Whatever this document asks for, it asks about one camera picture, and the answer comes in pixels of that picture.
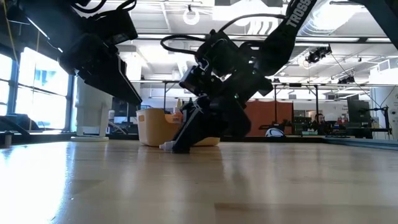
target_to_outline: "person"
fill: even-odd
[[[311,127],[314,131],[318,131],[318,135],[325,135],[325,118],[323,114],[315,115],[315,120],[312,121]]]

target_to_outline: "white ceiling pipe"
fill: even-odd
[[[340,6],[330,4],[332,0],[318,1],[312,9],[299,35],[330,35],[352,16],[362,6]]]
[[[107,1],[105,4],[122,4],[124,3],[126,0],[114,0],[114,1]],[[92,0],[90,2],[95,2],[95,3],[99,3],[101,2],[100,0]],[[166,3],[166,4],[170,4],[170,5],[178,5],[178,6],[186,6],[187,4],[190,4],[192,6],[201,6],[203,5],[202,1],[168,1],[168,0],[150,0],[150,1],[146,1],[146,0],[141,0],[141,1],[137,1],[137,4],[159,4],[159,3]]]

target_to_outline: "ceiling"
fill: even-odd
[[[88,7],[93,7],[99,1],[92,1]],[[115,9],[122,1],[108,0],[102,11]],[[267,8],[260,0],[242,0],[240,4],[246,2],[255,2],[256,5],[251,8],[251,13],[268,12],[284,13],[284,8]],[[187,13],[184,19],[184,13],[188,5],[192,5],[193,12]],[[139,34],[206,34],[211,29],[219,29],[228,20],[240,16],[242,6],[238,10],[228,11],[227,6],[214,6],[214,1],[145,1],[138,0],[137,6],[131,11],[132,21]],[[355,13],[347,21],[340,24],[330,35],[336,36],[355,36],[355,37],[384,37],[385,34],[378,26],[376,21],[363,7],[356,7]],[[328,17],[328,21],[333,21],[335,17]],[[275,21],[261,21],[262,25],[273,27],[277,25]],[[233,25],[226,32],[228,34],[251,34],[253,32],[254,22],[245,26]],[[201,43],[175,40],[169,42],[169,45],[183,47],[185,49],[197,49]],[[173,70],[178,70],[181,64],[191,66],[195,64],[192,55],[175,55],[164,50],[159,40],[133,40],[125,42],[122,45],[136,46],[137,53],[142,57],[142,76],[145,79],[171,79]],[[333,56],[324,58],[318,64],[308,68],[303,61],[308,52],[316,47],[297,46],[294,50],[290,63],[280,71],[276,76],[282,82],[332,82],[336,83],[340,76],[345,73],[338,65],[353,71],[358,83],[365,83],[368,80],[369,69],[378,62],[386,60],[388,57],[398,55],[398,51],[392,44],[331,44]]]

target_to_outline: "pipe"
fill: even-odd
[[[331,5],[342,5],[342,6],[362,6],[360,3],[352,2],[352,1],[331,1]]]
[[[172,32],[172,27],[170,26],[169,18],[167,17],[167,13],[166,13],[166,8],[164,6],[164,2],[160,3],[160,8],[162,9],[162,14],[163,14],[163,17],[164,17],[164,21],[166,22],[166,25],[167,25],[167,30],[169,30],[169,32]]]
[[[332,0],[316,3],[299,35],[330,35],[344,25],[358,11],[357,5],[331,4]]]
[[[179,80],[131,80],[131,83],[178,83]],[[277,86],[290,86],[289,88],[296,88],[302,86],[335,86],[335,87],[394,87],[396,84],[337,84],[337,83],[276,83],[272,82],[273,85]]]
[[[164,99],[163,99],[163,110],[166,111],[166,94],[167,94],[167,82],[164,83]]]

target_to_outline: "wooden table surface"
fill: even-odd
[[[0,150],[0,223],[398,223],[398,152],[137,141]]]

